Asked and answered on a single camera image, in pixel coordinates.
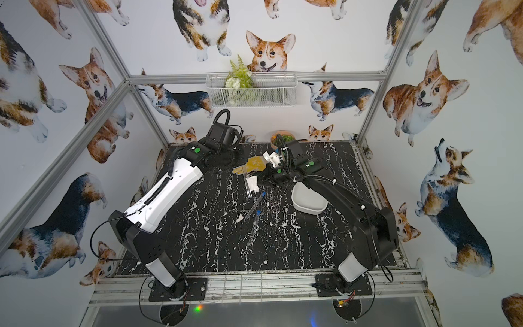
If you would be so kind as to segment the white rectangular tray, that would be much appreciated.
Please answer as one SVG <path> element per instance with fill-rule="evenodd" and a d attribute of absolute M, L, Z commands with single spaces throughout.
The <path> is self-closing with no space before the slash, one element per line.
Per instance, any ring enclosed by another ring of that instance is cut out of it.
<path fill-rule="evenodd" d="M 291 201 L 295 210 L 309 215 L 319 215 L 328 206 L 328 201 L 323 196 L 301 182 L 294 185 Z"/>

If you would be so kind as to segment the test tube blue cap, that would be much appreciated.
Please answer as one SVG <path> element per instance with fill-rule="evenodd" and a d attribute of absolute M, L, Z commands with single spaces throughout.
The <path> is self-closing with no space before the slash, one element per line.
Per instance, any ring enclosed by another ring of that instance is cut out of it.
<path fill-rule="evenodd" d="M 245 181 L 247 197 L 248 198 L 252 198 L 252 191 L 251 191 L 251 188 L 249 186 L 249 173 L 247 171 L 247 166 L 246 165 L 242 166 L 242 175 L 243 175 L 244 181 Z"/>
<path fill-rule="evenodd" d="M 260 205 L 261 201 L 264 200 L 266 196 L 266 192 L 262 192 L 260 196 L 257 198 L 257 200 L 253 203 L 253 206 L 249 209 L 247 214 L 244 216 L 244 219 L 247 220 L 250 218 L 250 216 L 253 215 L 253 213 L 257 210 L 257 207 Z"/>
<path fill-rule="evenodd" d="M 248 247 L 252 247 L 254 244 L 254 241 L 256 239 L 257 231 L 259 230 L 260 215 L 261 215 L 261 211 L 260 210 L 256 211 L 256 216 L 255 216 L 255 219 L 253 222 L 253 227 L 251 229 L 249 242 L 247 244 Z"/>

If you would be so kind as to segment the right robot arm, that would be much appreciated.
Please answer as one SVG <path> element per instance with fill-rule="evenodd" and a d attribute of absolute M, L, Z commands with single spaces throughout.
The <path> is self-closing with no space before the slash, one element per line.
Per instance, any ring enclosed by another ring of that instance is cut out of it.
<path fill-rule="evenodd" d="M 328 205 L 346 218 L 351 228 L 351 251 L 332 273 L 312 286 L 319 296 L 354 294 L 354 285 L 367 272 L 380 267 L 388 281 L 393 275 L 384 260 L 399 246 L 395 216 L 378 208 L 338 181 L 319 158 L 309 157 L 297 140 L 276 136 L 278 150 L 263 155 L 264 171 L 256 176 L 260 185 L 278 187 L 293 183 L 291 201 L 295 210 L 319 215 Z"/>

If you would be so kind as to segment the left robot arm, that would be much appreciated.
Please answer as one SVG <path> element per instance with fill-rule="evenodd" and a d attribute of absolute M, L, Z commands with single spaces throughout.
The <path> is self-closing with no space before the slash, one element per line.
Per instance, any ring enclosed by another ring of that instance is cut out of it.
<path fill-rule="evenodd" d="M 173 152 L 166 174 L 143 199 L 124 212 L 114 211 L 108 218 L 120 244 L 175 299 L 188 294 L 189 283 L 168 255 L 166 241 L 155 232 L 177 200 L 209 170 L 245 163 L 239 147 L 244 130 L 229 121 L 219 122 L 222 115 L 230 118 L 231 112 L 219 111 L 205 137 Z"/>

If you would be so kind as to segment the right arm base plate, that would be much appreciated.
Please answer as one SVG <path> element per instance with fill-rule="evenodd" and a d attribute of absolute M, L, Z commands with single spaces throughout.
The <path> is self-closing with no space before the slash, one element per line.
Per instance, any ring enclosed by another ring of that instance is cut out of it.
<path fill-rule="evenodd" d="M 373 294 L 372 283 L 367 275 L 362 275 L 353 282 L 348 282 L 339 274 L 319 274 L 311 286 L 317 290 L 318 297 L 370 296 Z"/>

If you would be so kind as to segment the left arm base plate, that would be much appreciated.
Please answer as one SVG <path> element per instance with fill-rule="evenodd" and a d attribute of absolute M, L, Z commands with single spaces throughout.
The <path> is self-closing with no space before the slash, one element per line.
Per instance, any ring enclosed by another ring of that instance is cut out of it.
<path fill-rule="evenodd" d="M 207 278 L 186 278 L 166 287 L 154 280 L 149 294 L 150 302 L 203 301 L 208 286 Z"/>

